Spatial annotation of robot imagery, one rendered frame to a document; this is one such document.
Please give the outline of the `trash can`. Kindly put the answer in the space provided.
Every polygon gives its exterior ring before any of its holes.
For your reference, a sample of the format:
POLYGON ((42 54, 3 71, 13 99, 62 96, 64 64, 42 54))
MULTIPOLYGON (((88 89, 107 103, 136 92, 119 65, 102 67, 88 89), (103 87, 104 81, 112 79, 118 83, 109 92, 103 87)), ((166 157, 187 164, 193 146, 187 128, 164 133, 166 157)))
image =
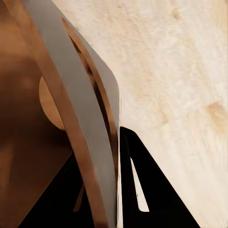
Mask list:
POLYGON ((117 228, 119 86, 52 0, 0 0, 0 228, 74 152, 95 228, 117 228))

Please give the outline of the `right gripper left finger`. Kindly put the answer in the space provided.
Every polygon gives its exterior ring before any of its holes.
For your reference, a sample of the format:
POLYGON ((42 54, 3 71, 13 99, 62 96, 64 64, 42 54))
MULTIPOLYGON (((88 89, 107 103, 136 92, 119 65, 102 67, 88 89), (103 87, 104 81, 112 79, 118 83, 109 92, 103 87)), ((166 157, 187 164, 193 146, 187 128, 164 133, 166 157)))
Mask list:
POLYGON ((73 152, 18 228, 95 228, 85 189, 73 212, 82 185, 73 152))

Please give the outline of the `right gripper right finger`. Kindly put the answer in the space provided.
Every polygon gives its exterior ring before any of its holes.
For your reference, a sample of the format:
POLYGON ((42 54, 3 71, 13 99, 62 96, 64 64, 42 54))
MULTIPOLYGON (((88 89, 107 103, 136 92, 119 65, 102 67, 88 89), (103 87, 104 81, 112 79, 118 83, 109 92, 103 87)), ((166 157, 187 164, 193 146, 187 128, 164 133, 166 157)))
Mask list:
POLYGON ((119 127, 123 228, 200 228, 138 134, 119 127), (139 210, 131 158, 149 212, 139 210))

